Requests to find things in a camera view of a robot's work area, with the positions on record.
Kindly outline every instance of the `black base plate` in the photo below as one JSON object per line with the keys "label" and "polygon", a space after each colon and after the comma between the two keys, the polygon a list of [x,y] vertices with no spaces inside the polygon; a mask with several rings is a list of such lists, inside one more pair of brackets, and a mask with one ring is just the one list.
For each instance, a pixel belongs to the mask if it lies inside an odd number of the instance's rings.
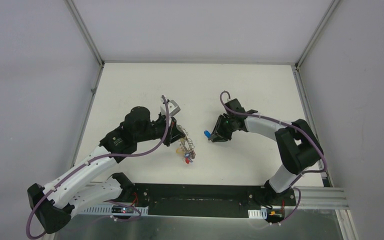
{"label": "black base plate", "polygon": [[[264,193],[261,186],[189,185],[136,183],[137,207],[149,207],[149,215],[248,218],[248,210],[259,210],[255,198]],[[289,189],[272,206],[295,206],[295,194]]]}

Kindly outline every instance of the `floor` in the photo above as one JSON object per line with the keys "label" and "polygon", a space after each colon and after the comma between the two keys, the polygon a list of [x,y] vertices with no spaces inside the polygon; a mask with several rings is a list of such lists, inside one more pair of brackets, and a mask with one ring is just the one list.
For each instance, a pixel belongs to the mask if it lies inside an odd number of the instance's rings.
{"label": "floor", "polygon": [[[279,166],[277,144],[266,137],[235,132],[229,142],[212,143],[212,131],[224,113],[220,92],[227,90],[245,110],[283,121],[305,119],[289,65],[107,63],[99,82],[76,162],[81,161],[108,132],[124,120],[130,109],[144,106],[156,120],[160,97],[175,100],[181,108],[175,117],[195,145],[194,163],[176,153],[175,142],[155,152],[126,158],[94,181],[123,172],[134,183],[263,185]],[[138,144],[137,152],[151,149],[159,140]],[[297,186],[322,187],[320,174],[308,174]]]}

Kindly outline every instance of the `white wall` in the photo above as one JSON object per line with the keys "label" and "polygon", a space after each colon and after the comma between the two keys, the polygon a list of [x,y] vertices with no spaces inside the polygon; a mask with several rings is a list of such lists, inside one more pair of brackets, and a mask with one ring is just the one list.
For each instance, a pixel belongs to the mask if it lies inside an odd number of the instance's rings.
{"label": "white wall", "polygon": [[360,239],[384,239],[384,0],[344,0],[302,79]]}
{"label": "white wall", "polygon": [[98,69],[64,1],[0,0],[0,240],[26,239],[27,188],[67,169]]}
{"label": "white wall", "polygon": [[106,61],[296,63],[331,0],[75,0]]}

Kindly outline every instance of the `glass panel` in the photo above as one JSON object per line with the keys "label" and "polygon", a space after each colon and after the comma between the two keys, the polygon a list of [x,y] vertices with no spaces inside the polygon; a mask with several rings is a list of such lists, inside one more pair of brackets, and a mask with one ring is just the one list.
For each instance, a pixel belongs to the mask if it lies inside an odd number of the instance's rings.
{"label": "glass panel", "polygon": [[334,210],[297,210],[281,226],[263,219],[146,216],[132,222],[114,222],[96,215],[78,215],[56,240],[341,240]]}

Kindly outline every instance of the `blue object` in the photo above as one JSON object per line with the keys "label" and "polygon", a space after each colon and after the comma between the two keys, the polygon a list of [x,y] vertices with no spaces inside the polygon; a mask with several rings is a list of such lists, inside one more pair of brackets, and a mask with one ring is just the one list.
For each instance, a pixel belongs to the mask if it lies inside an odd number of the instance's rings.
{"label": "blue object", "polygon": [[209,139],[211,136],[211,133],[207,130],[204,131],[205,136]]}

